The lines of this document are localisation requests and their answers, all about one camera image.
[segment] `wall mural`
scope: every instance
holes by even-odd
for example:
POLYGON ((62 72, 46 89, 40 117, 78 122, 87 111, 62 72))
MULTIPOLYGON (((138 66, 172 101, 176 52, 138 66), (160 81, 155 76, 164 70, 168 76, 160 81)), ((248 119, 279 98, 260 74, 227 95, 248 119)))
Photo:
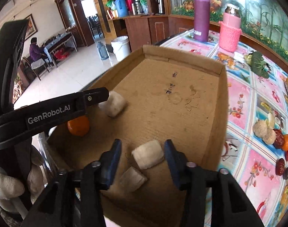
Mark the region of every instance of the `wall mural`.
MULTIPOLYGON (((288 18, 276 0, 210 0, 210 20, 223 20, 231 3, 240 8, 241 29, 288 62, 288 18)), ((193 0, 171 0, 171 14, 193 16, 193 0)))

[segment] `cardboard box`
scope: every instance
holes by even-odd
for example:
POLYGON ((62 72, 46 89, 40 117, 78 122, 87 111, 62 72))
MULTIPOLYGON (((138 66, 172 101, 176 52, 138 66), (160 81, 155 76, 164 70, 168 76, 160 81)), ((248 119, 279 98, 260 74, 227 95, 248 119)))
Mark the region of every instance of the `cardboard box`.
POLYGON ((178 226, 186 192, 173 185, 167 162, 141 170, 148 181, 132 193, 119 179, 130 166, 131 151, 150 140, 172 139, 189 161, 216 170, 228 117, 225 67, 212 59, 169 48, 143 46, 105 73, 91 88, 115 90, 128 102, 116 117, 88 108, 91 123, 84 137, 58 126, 48 143, 73 169, 81 169, 122 140, 114 184, 101 191, 104 215, 125 227, 178 226))

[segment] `pink floral tablecloth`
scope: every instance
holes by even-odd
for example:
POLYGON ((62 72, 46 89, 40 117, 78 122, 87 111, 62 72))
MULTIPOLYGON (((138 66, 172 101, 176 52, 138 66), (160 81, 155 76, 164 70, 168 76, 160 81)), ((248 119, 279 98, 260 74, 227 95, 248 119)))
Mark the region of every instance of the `pink floral tablecloth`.
MULTIPOLYGON (((193 30, 186 31, 161 47, 189 51, 213 58, 226 65, 229 107, 226 139, 219 168, 227 168, 246 192, 264 225, 275 227, 288 209, 288 180, 275 175, 278 158, 285 158, 281 149, 266 145, 252 131, 268 113, 275 114, 275 128, 288 134, 288 95, 284 81, 288 77, 278 65, 264 56, 270 65, 270 78, 258 77, 244 62, 243 56, 255 49, 239 43, 229 53, 218 45, 219 33, 210 31, 209 41, 193 39, 193 30)), ((211 224, 211 192, 207 194, 205 225, 211 224)))

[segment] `white floor tile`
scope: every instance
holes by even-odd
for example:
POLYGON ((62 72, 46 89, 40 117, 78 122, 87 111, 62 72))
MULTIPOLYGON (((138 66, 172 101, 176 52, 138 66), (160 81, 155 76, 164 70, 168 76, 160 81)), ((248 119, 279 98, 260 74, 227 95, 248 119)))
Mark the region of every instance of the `white floor tile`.
POLYGON ((15 102, 14 108, 31 105, 54 97, 80 91, 100 74, 117 64, 116 56, 110 54, 110 59, 101 60, 97 42, 105 43, 103 38, 95 39, 95 44, 90 47, 78 48, 70 56, 36 78, 22 96, 15 102))

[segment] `orange fruit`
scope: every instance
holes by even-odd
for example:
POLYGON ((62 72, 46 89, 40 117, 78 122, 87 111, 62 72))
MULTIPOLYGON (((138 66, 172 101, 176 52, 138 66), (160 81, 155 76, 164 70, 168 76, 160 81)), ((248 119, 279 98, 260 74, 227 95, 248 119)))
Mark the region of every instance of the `orange fruit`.
POLYGON ((285 143, 284 143, 284 145, 282 147, 282 150, 288 151, 288 134, 284 135, 284 139, 285 139, 285 143))
POLYGON ((72 135, 84 136, 89 131, 89 120, 84 116, 80 116, 67 122, 67 127, 72 135))

